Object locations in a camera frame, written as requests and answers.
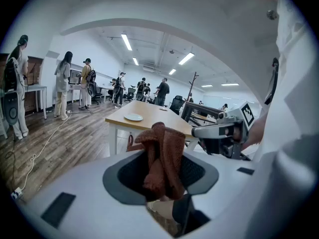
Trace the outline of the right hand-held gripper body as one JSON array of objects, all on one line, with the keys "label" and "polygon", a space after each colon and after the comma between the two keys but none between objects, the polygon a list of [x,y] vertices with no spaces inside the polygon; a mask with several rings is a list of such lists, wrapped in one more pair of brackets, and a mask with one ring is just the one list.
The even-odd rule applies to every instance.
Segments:
[{"label": "right hand-held gripper body", "polygon": [[254,116],[249,104],[245,102],[233,110],[219,113],[216,124],[222,123],[225,123],[226,127],[232,126],[236,123],[242,123],[247,130],[247,136],[240,140],[236,140],[232,136],[226,136],[226,138],[220,139],[223,142],[221,144],[222,155],[230,159],[247,159],[248,157],[244,155],[241,150],[242,145],[248,139],[249,130],[254,124]]}]

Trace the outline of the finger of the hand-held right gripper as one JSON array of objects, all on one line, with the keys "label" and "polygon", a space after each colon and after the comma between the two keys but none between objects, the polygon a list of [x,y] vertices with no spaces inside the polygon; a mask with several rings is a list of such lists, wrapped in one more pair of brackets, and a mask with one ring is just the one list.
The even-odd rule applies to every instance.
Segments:
[{"label": "finger of the hand-held right gripper", "polygon": [[200,139],[200,145],[203,148],[203,150],[209,154],[222,154],[222,140],[220,139],[211,139],[211,138],[201,138]]},{"label": "finger of the hand-held right gripper", "polygon": [[226,124],[212,124],[193,127],[192,136],[197,138],[223,139],[226,138]]}]

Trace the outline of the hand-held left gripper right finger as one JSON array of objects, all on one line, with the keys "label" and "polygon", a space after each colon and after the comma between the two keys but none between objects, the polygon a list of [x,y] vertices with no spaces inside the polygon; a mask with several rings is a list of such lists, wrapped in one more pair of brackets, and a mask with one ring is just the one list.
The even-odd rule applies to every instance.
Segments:
[{"label": "hand-held left gripper right finger", "polygon": [[254,171],[249,161],[185,152],[180,178],[186,194],[173,206],[177,238],[242,239],[251,214],[243,191]]}]

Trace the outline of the person's right hand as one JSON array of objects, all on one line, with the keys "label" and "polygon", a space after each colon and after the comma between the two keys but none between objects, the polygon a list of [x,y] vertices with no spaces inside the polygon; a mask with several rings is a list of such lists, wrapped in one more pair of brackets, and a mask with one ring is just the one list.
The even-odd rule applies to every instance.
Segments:
[{"label": "person's right hand", "polygon": [[247,130],[242,123],[236,123],[232,126],[228,126],[225,129],[225,134],[227,136],[232,136],[236,140],[240,140],[241,138],[247,136]]}]

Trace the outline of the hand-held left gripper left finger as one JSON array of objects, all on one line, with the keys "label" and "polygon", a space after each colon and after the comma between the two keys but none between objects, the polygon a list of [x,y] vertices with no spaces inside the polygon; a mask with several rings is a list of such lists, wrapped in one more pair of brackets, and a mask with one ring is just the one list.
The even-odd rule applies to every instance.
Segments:
[{"label": "hand-held left gripper left finger", "polygon": [[[122,204],[105,189],[105,171],[125,159],[131,161],[140,151],[126,152],[80,164],[43,187],[21,211],[40,235],[50,239],[169,239],[170,234],[150,215],[146,203]],[[42,214],[61,194],[75,196],[57,228]]]}]

